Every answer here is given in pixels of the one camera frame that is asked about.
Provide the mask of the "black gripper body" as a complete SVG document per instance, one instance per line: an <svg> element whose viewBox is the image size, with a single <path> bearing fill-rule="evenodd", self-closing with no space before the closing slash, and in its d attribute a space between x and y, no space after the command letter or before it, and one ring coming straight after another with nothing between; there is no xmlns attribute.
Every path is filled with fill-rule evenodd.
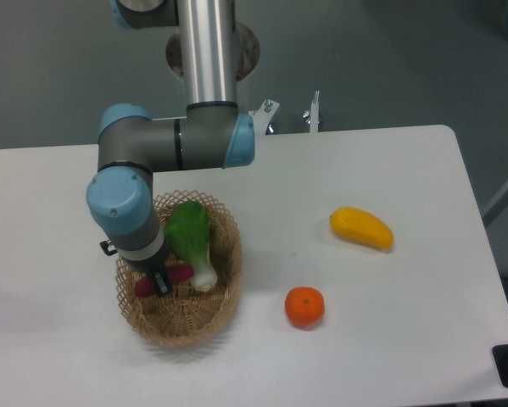
<svg viewBox="0 0 508 407"><path fill-rule="evenodd" d="M160 272L165 268L165 263L170 252L168 245L163 243L155 254L148 256L146 259L128 259L114 247L114 244L110 240L100 242L99 246L107 256L117 254L131 270L148 275Z"/></svg>

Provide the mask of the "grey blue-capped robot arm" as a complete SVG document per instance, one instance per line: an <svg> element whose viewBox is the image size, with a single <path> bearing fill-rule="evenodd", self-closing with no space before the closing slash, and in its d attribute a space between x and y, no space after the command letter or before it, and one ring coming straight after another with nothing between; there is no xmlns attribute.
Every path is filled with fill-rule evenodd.
<svg viewBox="0 0 508 407"><path fill-rule="evenodd" d="M98 135L98 172L87 187L92 218L119 254L165 296L169 246L153 206L153 175L174 170L245 166L254 160L254 122L237 99L237 33L232 1L114 1L120 25L175 26L186 114L156 120L143 107L107 109Z"/></svg>

